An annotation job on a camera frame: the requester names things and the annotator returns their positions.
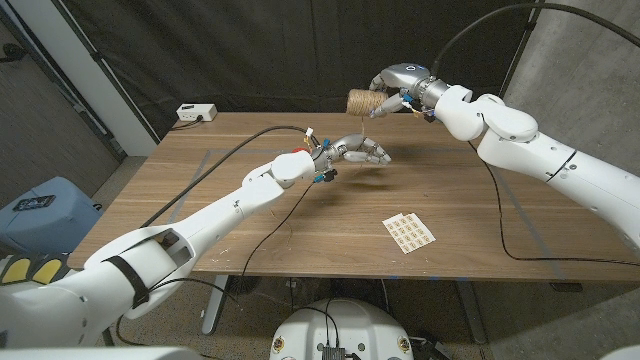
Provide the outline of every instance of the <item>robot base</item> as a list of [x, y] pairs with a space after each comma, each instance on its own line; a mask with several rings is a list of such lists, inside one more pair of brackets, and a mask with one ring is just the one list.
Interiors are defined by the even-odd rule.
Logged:
[[[331, 319], [325, 319], [327, 309]], [[389, 314], [363, 301], [332, 299], [315, 302], [291, 315], [276, 331], [270, 359], [413, 359], [407, 332]], [[329, 347], [327, 347], [327, 325]]]

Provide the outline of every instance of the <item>black backdrop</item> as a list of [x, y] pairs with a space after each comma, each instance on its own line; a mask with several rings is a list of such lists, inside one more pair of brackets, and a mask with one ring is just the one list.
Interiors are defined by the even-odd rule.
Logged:
[[[64, 0], [160, 136], [182, 103], [219, 111], [343, 112], [388, 65], [429, 67], [458, 31], [523, 1]], [[476, 29], [439, 77], [498, 93], [528, 13]]]

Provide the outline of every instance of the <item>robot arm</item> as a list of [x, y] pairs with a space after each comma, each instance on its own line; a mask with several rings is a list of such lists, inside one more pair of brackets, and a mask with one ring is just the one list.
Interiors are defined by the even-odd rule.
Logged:
[[280, 155], [251, 171], [242, 187], [186, 219], [113, 240], [77, 274], [46, 286], [0, 291], [2, 347], [94, 345], [119, 316], [137, 318], [149, 312], [180, 283], [155, 285], [188, 276], [207, 250], [243, 220], [271, 206], [296, 181], [331, 181], [337, 174], [332, 163], [343, 158], [391, 161], [377, 143], [359, 134], [327, 143], [312, 154]]
[[[545, 181], [622, 231], [628, 245], [640, 247], [637, 176], [544, 135], [533, 117], [505, 106], [497, 96], [486, 94], [470, 102], [470, 90], [449, 86], [422, 66], [390, 66], [373, 79], [370, 89], [387, 85], [399, 88], [407, 101], [419, 101], [425, 119], [435, 116], [458, 140], [473, 140], [486, 130], [478, 147], [482, 160]], [[387, 112], [383, 104], [371, 116]]]

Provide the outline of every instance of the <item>roll of twine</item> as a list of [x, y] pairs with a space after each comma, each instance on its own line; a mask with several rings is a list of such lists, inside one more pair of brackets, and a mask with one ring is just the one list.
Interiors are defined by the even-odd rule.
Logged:
[[385, 92], [352, 89], [347, 99], [347, 114], [369, 116], [388, 97], [389, 95]]

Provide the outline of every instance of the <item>electrical outlet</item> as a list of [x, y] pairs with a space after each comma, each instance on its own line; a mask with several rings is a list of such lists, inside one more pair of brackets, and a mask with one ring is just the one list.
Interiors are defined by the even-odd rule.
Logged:
[[214, 104], [182, 104], [176, 110], [181, 121], [195, 121], [202, 116], [203, 121], [211, 121], [218, 114]]

